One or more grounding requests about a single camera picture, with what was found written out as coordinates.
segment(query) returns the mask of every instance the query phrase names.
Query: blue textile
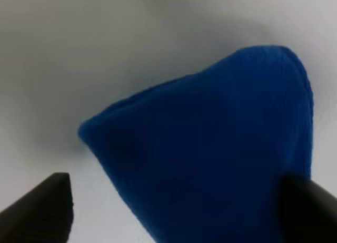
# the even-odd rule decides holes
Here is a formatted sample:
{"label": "blue textile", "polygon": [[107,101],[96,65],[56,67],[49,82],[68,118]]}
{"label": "blue textile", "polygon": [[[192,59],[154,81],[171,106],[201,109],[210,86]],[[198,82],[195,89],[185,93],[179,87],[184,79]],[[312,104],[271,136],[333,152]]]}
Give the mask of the blue textile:
{"label": "blue textile", "polygon": [[79,135],[157,242],[282,242],[277,188],[310,177],[312,117],[299,59],[257,46],[115,103]]}

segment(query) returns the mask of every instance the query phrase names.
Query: folded fabric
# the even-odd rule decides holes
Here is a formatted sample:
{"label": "folded fabric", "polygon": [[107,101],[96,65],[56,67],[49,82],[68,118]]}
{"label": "folded fabric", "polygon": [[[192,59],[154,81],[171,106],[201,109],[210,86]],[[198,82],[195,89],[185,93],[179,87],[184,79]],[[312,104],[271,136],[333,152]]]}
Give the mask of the folded fabric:
{"label": "folded fabric", "polygon": [[79,135],[157,242],[282,242],[278,186],[310,177],[312,117],[299,59],[257,46],[113,104]]}

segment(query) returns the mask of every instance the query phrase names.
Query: blue knit fabric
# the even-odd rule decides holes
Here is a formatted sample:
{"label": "blue knit fabric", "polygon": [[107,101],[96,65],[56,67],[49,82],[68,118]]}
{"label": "blue knit fabric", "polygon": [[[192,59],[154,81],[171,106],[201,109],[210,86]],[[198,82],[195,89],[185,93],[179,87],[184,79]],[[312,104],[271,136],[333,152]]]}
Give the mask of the blue knit fabric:
{"label": "blue knit fabric", "polygon": [[160,243],[282,242],[277,188],[310,177],[312,92],[287,48],[245,48],[113,104],[80,137]]}

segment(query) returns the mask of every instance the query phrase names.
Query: white surface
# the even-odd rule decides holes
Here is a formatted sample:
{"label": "white surface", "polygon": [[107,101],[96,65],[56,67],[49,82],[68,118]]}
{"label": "white surface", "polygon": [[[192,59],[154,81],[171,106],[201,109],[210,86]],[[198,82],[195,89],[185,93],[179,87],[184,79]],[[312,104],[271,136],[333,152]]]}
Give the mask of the white surface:
{"label": "white surface", "polygon": [[309,72],[313,178],[337,195],[336,12],[335,0],[0,0],[0,209],[68,171],[70,242],[152,242],[77,127],[136,91],[269,43],[295,50]]}

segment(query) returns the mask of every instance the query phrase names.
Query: black plastic piece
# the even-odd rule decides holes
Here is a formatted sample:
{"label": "black plastic piece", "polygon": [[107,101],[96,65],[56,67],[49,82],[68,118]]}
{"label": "black plastic piece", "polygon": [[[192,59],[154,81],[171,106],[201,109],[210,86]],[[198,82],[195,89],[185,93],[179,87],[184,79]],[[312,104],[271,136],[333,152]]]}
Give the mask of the black plastic piece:
{"label": "black plastic piece", "polygon": [[280,219],[286,243],[337,242],[337,199],[309,179],[285,176]]}
{"label": "black plastic piece", "polygon": [[73,223],[68,173],[55,173],[0,213],[1,243],[64,243]]}

